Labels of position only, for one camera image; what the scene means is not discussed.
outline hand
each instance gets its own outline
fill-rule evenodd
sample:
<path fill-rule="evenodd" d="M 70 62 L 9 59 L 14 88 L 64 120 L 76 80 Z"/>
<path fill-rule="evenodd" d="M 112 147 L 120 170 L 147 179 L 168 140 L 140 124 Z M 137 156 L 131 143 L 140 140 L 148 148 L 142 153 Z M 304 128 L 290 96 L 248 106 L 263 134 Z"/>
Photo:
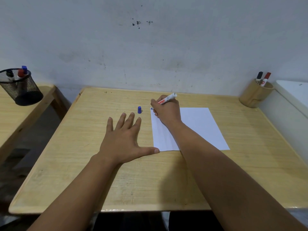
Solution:
<path fill-rule="evenodd" d="M 113 163 L 126 163 L 144 155 L 159 153 L 156 147 L 139 147 L 137 137 L 140 130 L 141 118 L 134 123 L 135 114 L 131 113 L 127 120 L 126 113 L 122 113 L 115 130 L 112 118 L 107 122 L 106 134 L 97 155 L 112 160 Z"/>
<path fill-rule="evenodd" d="M 181 123 L 182 121 L 179 102 L 176 99 L 172 99 L 163 105 L 158 103 L 166 97 L 166 95 L 161 95 L 158 100 L 152 99 L 151 105 L 154 108 L 155 115 L 168 127 L 171 123 Z"/>

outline wooden pen holder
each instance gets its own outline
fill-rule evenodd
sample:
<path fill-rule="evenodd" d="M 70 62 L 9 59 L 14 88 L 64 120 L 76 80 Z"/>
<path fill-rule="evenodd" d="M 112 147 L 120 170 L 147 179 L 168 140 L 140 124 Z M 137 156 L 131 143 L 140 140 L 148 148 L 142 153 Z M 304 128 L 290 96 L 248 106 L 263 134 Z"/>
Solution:
<path fill-rule="evenodd" d="M 258 108 L 260 102 L 265 100 L 273 90 L 274 86 L 270 82 L 266 82 L 264 87 L 262 87 L 255 80 L 252 80 L 239 97 L 239 101 L 249 108 Z"/>

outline wooden table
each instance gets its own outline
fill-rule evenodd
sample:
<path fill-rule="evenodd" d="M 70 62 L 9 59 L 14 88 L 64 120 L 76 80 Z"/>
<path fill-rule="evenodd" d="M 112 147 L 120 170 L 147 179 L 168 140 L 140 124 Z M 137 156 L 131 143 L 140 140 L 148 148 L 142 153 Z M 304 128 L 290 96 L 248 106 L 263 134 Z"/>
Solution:
<path fill-rule="evenodd" d="M 136 118 L 142 118 L 139 145 L 153 146 L 150 99 L 161 94 L 83 89 L 19 189 L 9 211 L 43 212 L 98 152 L 109 116 L 116 122 L 122 112 L 135 112 Z M 308 168 L 259 109 L 247 108 L 232 96 L 179 93 L 178 100 L 181 107 L 210 109 L 230 147 L 223 152 L 284 207 L 308 207 Z M 141 114 L 137 114 L 138 106 L 143 109 Z M 123 164 L 114 173 L 110 185 L 102 195 L 101 211 L 210 208 L 179 151 L 160 152 Z"/>
<path fill-rule="evenodd" d="M 52 105 L 60 119 L 67 112 L 59 97 L 59 91 L 54 85 L 39 84 L 43 99 L 29 106 L 19 106 L 0 87 L 0 163 L 2 163 L 14 148 L 16 139 L 36 122 L 48 105 Z"/>

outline forearm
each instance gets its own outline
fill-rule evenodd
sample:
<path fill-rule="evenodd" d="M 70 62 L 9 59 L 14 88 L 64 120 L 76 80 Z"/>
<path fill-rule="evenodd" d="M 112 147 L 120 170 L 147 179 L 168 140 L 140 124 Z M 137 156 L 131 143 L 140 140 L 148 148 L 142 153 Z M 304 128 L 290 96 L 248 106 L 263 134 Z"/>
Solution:
<path fill-rule="evenodd" d="M 225 230 L 306 230 L 244 170 L 193 130 L 184 124 L 168 128 Z"/>
<path fill-rule="evenodd" d="M 29 230 L 85 230 L 114 166 L 94 155 Z"/>

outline left hand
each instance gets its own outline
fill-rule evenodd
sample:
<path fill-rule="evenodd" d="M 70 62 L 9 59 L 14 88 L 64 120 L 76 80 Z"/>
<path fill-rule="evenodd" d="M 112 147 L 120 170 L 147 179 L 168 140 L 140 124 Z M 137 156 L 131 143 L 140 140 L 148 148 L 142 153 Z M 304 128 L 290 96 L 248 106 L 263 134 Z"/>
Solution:
<path fill-rule="evenodd" d="M 115 164 L 126 163 L 145 155 L 159 153 L 156 147 L 139 147 L 137 137 L 140 130 L 141 118 L 134 123 L 135 114 L 131 113 L 127 120 L 122 113 L 115 129 L 113 120 L 109 117 L 106 134 L 99 148 L 98 156 L 111 160 Z"/>

